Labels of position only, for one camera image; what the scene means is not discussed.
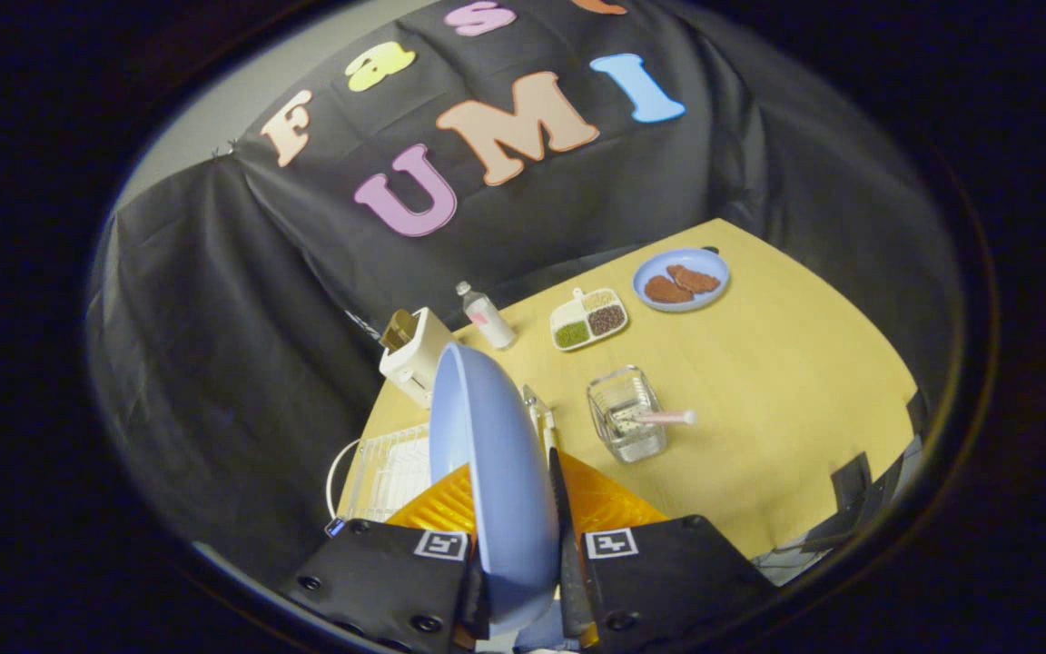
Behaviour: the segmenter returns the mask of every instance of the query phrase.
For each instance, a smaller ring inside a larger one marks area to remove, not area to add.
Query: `gray wall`
[[[435,0],[366,0],[317,18],[200,92],[182,114],[151,140],[128,178],[115,208],[161,179],[227,153],[233,140],[269,105],[323,59],[357,38]]]

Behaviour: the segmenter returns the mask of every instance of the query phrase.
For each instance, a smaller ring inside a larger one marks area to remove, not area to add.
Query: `foam letter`
[[[478,37],[515,20],[515,12],[497,7],[498,3],[471,3],[447,14],[444,21],[448,25],[457,26],[454,31],[462,37]]]
[[[511,85],[514,114],[467,99],[438,116],[435,125],[458,132],[486,168],[482,181],[498,186],[523,171],[523,162],[507,157],[502,145],[510,145],[538,162],[543,161],[544,155],[540,128],[547,130],[551,137],[547,145],[556,153],[574,150],[599,135],[599,130],[584,122],[568,98],[564,98],[556,80],[553,72],[537,72],[516,80]]]
[[[615,4],[605,3],[602,0],[572,0],[572,3],[575,3],[578,8],[596,14],[613,14],[613,16],[619,17],[628,13],[628,9],[618,7]]]
[[[410,173],[415,182],[420,183],[433,206],[430,210],[414,212],[406,208],[402,200],[395,198],[386,187],[386,176],[374,175],[358,186],[354,202],[366,204],[378,218],[405,236],[425,236],[448,224],[458,207],[458,199],[450,184],[427,161],[427,146],[423,143],[410,145],[406,152],[394,158],[394,170]]]
[[[685,115],[685,105],[664,95],[664,90],[661,90],[652,75],[643,69],[643,59],[638,55],[628,52],[611,54],[608,58],[594,59],[589,65],[592,66],[592,70],[611,75],[623,92],[628,93],[629,98],[636,105],[632,117],[639,122],[660,122]]]
[[[374,45],[345,66],[345,74],[349,75],[349,91],[365,91],[385,80],[386,75],[410,66],[414,57],[414,52],[407,52],[395,41]]]
[[[290,165],[293,157],[298,156],[309,142],[309,135],[298,134],[298,128],[309,128],[309,112],[301,105],[310,99],[313,99],[312,92],[299,92],[260,128],[260,134],[269,136],[277,149],[277,165],[281,167]]]

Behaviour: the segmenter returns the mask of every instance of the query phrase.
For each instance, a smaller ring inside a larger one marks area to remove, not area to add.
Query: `glass cup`
[[[647,377],[635,365],[626,365],[591,382],[588,405],[592,407],[599,439],[621,464],[659,454],[668,444],[663,425],[637,423],[634,419],[661,410]]]

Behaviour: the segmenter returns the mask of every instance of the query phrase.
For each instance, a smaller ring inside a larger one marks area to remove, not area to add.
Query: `divided tray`
[[[627,326],[628,311],[616,291],[597,289],[585,294],[575,289],[572,295],[575,299],[551,312],[551,342],[558,351],[589,346]]]

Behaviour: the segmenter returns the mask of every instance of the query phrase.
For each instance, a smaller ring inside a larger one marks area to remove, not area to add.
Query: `toothbrush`
[[[655,425],[697,425],[697,410],[664,410],[660,413],[643,413],[634,415],[637,423]]]

